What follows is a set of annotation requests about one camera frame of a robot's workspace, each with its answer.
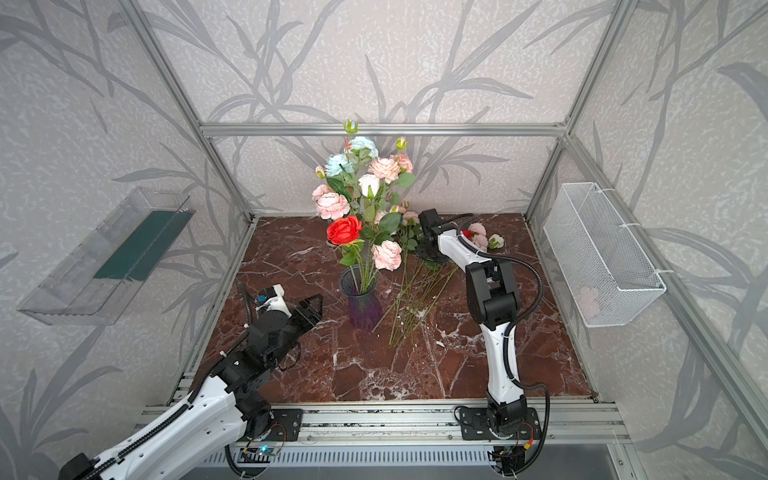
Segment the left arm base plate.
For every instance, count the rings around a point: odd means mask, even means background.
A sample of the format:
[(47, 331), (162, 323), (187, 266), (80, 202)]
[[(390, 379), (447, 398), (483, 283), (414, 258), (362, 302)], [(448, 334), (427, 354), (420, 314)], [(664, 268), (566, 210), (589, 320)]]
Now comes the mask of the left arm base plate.
[(296, 442), (302, 425), (304, 410), (300, 408), (272, 408), (249, 420), (238, 442)]

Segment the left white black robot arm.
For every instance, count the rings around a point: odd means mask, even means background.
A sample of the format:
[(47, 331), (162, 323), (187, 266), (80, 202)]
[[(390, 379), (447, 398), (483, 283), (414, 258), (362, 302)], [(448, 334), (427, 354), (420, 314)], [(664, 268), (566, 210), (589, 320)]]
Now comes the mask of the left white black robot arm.
[(259, 389), (301, 337), (322, 319), (323, 297), (289, 307), (279, 286), (243, 296), (247, 327), (236, 345), (179, 402), (95, 458), (80, 453), (59, 471), (61, 479), (179, 479), (209, 455), (240, 440), (251, 427), (273, 424)]

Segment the small pink flower stem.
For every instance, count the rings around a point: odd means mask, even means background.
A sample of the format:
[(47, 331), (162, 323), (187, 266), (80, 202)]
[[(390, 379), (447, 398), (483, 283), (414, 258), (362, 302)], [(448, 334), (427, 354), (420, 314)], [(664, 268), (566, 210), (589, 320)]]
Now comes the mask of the small pink flower stem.
[(387, 209), (379, 209), (370, 219), (364, 220), (360, 232), (362, 245), (357, 255), (359, 286), (363, 293), (373, 288), (379, 271), (394, 271), (400, 267), (402, 247), (394, 236), (401, 220), (401, 213)]

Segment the purple glass vase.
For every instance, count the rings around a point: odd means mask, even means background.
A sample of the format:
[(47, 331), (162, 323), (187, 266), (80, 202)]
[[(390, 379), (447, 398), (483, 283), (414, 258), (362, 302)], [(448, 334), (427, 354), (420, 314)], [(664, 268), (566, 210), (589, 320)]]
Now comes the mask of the purple glass vase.
[(376, 294), (376, 279), (370, 282), (366, 290), (362, 290), (360, 269), (353, 266), (343, 272), (339, 287), (347, 296), (347, 314), (351, 325), (363, 331), (373, 331), (384, 315)]

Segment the red rose stem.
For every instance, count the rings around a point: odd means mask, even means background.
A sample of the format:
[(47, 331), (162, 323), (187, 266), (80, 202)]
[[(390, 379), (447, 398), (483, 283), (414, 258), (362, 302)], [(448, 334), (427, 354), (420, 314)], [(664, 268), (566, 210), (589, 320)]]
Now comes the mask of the red rose stem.
[(370, 242), (362, 236), (363, 223), (356, 216), (334, 220), (327, 228), (328, 240), (341, 252), (340, 263), (349, 267), (358, 293), (368, 292), (374, 281)]

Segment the pink carnation tall stem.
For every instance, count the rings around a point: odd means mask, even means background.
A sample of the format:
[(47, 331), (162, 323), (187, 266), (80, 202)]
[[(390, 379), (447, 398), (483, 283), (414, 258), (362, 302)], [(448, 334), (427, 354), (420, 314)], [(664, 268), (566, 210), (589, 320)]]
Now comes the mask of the pink carnation tall stem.
[(405, 152), (407, 141), (401, 137), (396, 142), (396, 152), (389, 156), (378, 156), (369, 164), (358, 184), (360, 190), (356, 200), (356, 215), (364, 225), (377, 210), (407, 211), (402, 205), (403, 191), (415, 181), (413, 165)]

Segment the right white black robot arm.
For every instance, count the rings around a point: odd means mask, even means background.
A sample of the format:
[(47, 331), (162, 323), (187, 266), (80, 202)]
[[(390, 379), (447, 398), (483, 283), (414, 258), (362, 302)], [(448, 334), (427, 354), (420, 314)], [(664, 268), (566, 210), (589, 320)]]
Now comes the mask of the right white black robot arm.
[[(489, 368), (487, 418), (491, 432), (504, 438), (526, 421), (528, 404), (525, 393), (540, 390), (545, 400), (551, 394), (542, 382), (524, 384), (518, 374), (514, 339), (516, 327), (531, 316), (543, 299), (541, 275), (530, 263), (510, 256), (491, 253), (464, 234), (458, 216), (442, 218), (436, 210), (418, 215), (423, 238), (417, 246), (420, 258), (436, 264), (453, 263), (465, 275), (467, 308), (480, 325)], [(531, 305), (523, 305), (516, 278), (517, 266), (529, 270), (537, 282), (537, 294)]]

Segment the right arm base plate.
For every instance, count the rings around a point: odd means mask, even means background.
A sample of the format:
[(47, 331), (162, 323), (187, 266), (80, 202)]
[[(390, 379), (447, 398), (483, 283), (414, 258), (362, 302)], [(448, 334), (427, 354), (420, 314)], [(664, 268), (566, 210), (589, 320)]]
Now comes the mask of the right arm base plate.
[(488, 408), (456, 406), (453, 415), (463, 440), (520, 441), (532, 443), (542, 437), (542, 423), (537, 411), (528, 407), (524, 416), (503, 420)]

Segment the light blue flower stem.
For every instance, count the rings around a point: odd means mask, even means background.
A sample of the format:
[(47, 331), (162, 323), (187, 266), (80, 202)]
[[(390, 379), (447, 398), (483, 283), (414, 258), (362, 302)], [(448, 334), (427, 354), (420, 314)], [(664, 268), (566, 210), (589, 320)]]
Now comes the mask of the light blue flower stem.
[(359, 125), (348, 119), (343, 124), (346, 138), (340, 153), (331, 155), (324, 166), (325, 180), (333, 192), (351, 199), (359, 192), (359, 178), (378, 156), (375, 143), (358, 136)]

